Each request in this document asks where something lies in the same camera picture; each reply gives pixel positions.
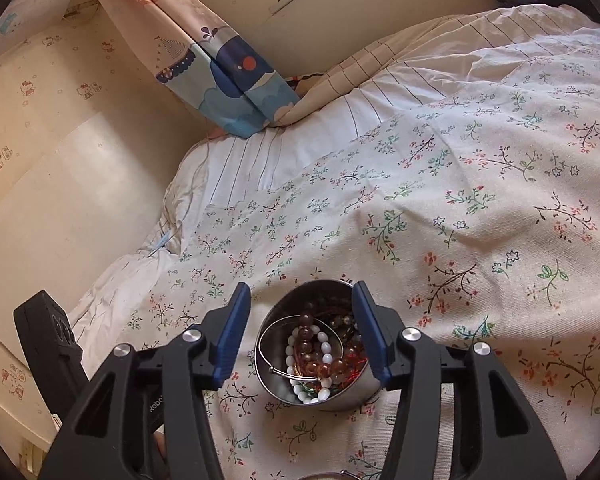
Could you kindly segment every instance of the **floral bedsheet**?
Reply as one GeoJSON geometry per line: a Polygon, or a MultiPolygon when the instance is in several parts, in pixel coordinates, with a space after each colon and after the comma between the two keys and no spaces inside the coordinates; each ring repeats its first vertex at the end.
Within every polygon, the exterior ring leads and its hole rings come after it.
{"type": "MultiPolygon", "coordinates": [[[[360,135],[276,191],[210,206],[196,239],[119,341],[166,343],[228,301],[253,309],[234,374],[206,396],[229,480],[347,469],[377,479],[398,395],[348,413],[290,408],[260,386],[253,346],[299,283],[365,280],[439,342],[495,349],[538,412],[569,478],[600,447],[600,30],[360,135]]],[[[452,391],[443,388],[437,478],[452,391]]]]}

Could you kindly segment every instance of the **bed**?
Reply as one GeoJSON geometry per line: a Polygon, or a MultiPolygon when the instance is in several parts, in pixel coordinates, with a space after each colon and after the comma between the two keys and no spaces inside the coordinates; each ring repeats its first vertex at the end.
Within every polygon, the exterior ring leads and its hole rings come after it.
{"type": "MultiPolygon", "coordinates": [[[[166,343],[245,281],[235,372],[207,397],[225,477],[377,479],[395,394],[347,413],[287,408],[253,363],[262,319],[291,288],[365,280],[438,342],[490,342],[575,478],[600,447],[600,25],[540,5],[448,16],[325,77],[387,48],[299,123],[189,151],[145,243],[70,313],[84,368],[119,342],[166,343]]],[[[436,478],[452,420],[445,389],[436,478]]]]}

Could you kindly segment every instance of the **metal screw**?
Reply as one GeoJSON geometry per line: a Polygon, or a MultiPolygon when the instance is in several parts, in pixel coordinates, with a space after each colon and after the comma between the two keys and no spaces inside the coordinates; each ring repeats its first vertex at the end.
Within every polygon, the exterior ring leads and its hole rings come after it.
{"type": "Polygon", "coordinates": [[[491,347],[487,345],[487,343],[480,341],[474,345],[474,352],[478,355],[489,355],[491,353],[491,347]]]}
{"type": "Polygon", "coordinates": [[[129,352],[131,352],[131,346],[126,343],[122,343],[113,349],[113,355],[116,357],[124,357],[125,355],[128,355],[129,352]]]}
{"type": "Polygon", "coordinates": [[[417,341],[422,337],[422,332],[417,328],[409,327],[402,331],[402,337],[407,341],[417,341]]]}
{"type": "Polygon", "coordinates": [[[202,332],[200,332],[200,330],[196,330],[195,328],[192,330],[185,330],[182,333],[182,338],[187,343],[195,343],[196,341],[200,341],[200,339],[202,339],[202,332]]]}

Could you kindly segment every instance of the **blue gripper pad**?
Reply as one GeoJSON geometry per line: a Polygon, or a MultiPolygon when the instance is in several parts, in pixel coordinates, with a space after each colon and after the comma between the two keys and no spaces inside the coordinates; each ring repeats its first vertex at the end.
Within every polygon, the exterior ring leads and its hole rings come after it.
{"type": "Polygon", "coordinates": [[[210,344],[209,360],[214,365],[212,383],[215,390],[229,378],[242,342],[251,311],[251,290],[240,282],[227,306],[211,310],[202,321],[202,331],[210,344]]]}
{"type": "Polygon", "coordinates": [[[374,299],[366,288],[365,282],[357,282],[351,291],[351,306],[353,316],[356,318],[362,342],[365,345],[366,356],[374,377],[380,381],[382,387],[391,379],[389,370],[389,354],[393,349],[387,344],[382,334],[382,329],[376,319],[377,309],[374,299]]]}

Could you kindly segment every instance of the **bead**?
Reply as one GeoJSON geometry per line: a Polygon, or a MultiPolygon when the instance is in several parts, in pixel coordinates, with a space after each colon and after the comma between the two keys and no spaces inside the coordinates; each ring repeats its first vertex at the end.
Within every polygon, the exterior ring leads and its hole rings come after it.
{"type": "Polygon", "coordinates": [[[313,351],[314,346],[309,343],[308,341],[302,341],[299,345],[298,345],[298,351],[302,354],[307,354],[311,351],[313,351]]]}
{"type": "Polygon", "coordinates": [[[348,326],[345,326],[345,325],[343,325],[343,326],[339,326],[339,327],[336,329],[336,334],[338,334],[338,337],[339,337],[340,339],[346,339],[346,338],[347,338],[347,335],[349,335],[349,327],[348,327],[348,326]]]}
{"type": "Polygon", "coordinates": [[[320,400],[320,401],[327,400],[330,395],[331,395],[331,392],[329,391],[329,389],[323,388],[318,392],[318,400],[320,400]]]}
{"type": "Polygon", "coordinates": [[[349,367],[354,367],[356,364],[358,364],[358,353],[353,348],[347,348],[342,353],[342,358],[349,367]]]}
{"type": "Polygon", "coordinates": [[[342,359],[335,359],[331,363],[331,373],[332,374],[343,374],[347,371],[347,365],[342,359]]]}
{"type": "Polygon", "coordinates": [[[329,377],[329,375],[331,373],[331,366],[328,365],[327,363],[322,363],[322,364],[318,365],[315,373],[321,379],[325,379],[325,378],[329,377]]]}
{"type": "Polygon", "coordinates": [[[314,333],[311,332],[310,328],[303,326],[300,330],[298,330],[298,338],[302,341],[310,341],[314,336],[314,333]]]}
{"type": "Polygon", "coordinates": [[[300,326],[311,326],[314,324],[314,316],[309,316],[309,314],[302,314],[299,320],[300,326]]]}
{"type": "Polygon", "coordinates": [[[307,366],[304,367],[304,371],[307,375],[315,377],[318,371],[318,361],[311,361],[307,366]]]}

